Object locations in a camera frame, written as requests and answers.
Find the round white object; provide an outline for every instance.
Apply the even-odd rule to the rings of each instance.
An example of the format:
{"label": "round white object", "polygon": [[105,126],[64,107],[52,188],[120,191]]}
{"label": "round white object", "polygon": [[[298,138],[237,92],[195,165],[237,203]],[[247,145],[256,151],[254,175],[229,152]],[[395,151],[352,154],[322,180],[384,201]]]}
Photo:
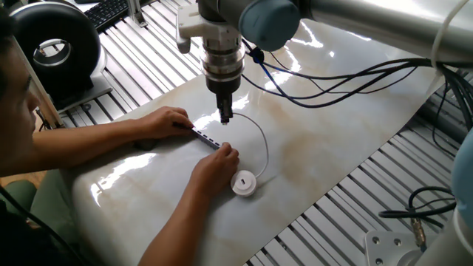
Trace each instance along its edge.
{"label": "round white object", "polygon": [[256,178],[250,171],[241,170],[231,178],[230,185],[236,195],[249,197],[256,190]]}

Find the metal grating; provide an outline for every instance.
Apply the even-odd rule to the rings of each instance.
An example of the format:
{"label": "metal grating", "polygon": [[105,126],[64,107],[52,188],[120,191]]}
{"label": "metal grating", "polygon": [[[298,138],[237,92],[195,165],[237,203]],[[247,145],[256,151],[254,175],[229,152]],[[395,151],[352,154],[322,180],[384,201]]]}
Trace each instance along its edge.
{"label": "metal grating", "polygon": [[[155,2],[143,8],[147,27],[125,18],[100,34],[108,56],[103,74],[113,91],[64,113],[67,127],[109,123],[200,74],[198,44],[193,42],[187,55],[175,45],[177,8],[190,3]],[[438,142],[456,154],[460,145],[436,132]],[[381,219],[379,211],[404,209],[416,188],[449,186],[453,158],[440,151],[431,136],[432,125],[414,117],[245,265],[365,265],[366,232],[411,231],[408,220]],[[442,196],[426,192],[415,204]],[[445,205],[436,202],[430,208]],[[445,223],[450,216],[435,219]],[[439,231],[431,225],[426,230]]]}

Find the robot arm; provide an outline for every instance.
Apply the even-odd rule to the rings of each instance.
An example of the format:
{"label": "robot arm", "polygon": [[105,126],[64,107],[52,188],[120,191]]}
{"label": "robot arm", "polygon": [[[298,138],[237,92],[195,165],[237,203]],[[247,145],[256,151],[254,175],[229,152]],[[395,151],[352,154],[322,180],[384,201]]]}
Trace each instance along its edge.
{"label": "robot arm", "polygon": [[[239,87],[244,67],[241,35],[262,50],[274,51],[294,36],[301,18],[308,18],[429,58],[435,36],[456,4],[446,0],[199,0],[198,6],[179,11],[177,39],[181,52],[188,52],[190,37],[203,37],[203,72],[217,96],[221,121],[228,123],[233,117],[231,94]],[[472,13],[469,2],[455,16],[442,38],[439,61],[473,62]]]}

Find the black keyboard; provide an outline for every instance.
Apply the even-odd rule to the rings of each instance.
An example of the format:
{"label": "black keyboard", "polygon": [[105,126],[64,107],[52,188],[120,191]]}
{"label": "black keyboard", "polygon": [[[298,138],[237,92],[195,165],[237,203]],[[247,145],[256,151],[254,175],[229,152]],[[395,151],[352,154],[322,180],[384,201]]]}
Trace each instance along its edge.
{"label": "black keyboard", "polygon": [[128,14],[128,3],[126,0],[104,0],[84,14],[100,32]]}

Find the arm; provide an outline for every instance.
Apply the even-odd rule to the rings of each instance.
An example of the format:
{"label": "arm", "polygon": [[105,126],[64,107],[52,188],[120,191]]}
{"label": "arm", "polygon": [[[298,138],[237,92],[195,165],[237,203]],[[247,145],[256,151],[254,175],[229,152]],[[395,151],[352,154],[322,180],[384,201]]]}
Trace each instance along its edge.
{"label": "arm", "polygon": [[210,201],[229,185],[238,163],[238,151],[224,143],[197,164],[174,213],[146,249],[139,266],[193,264]]}
{"label": "arm", "polygon": [[0,176],[70,168],[125,143],[189,134],[173,123],[192,128],[184,109],[163,107],[138,120],[125,120],[78,129],[56,129],[33,135],[33,147],[21,160],[0,169]]}

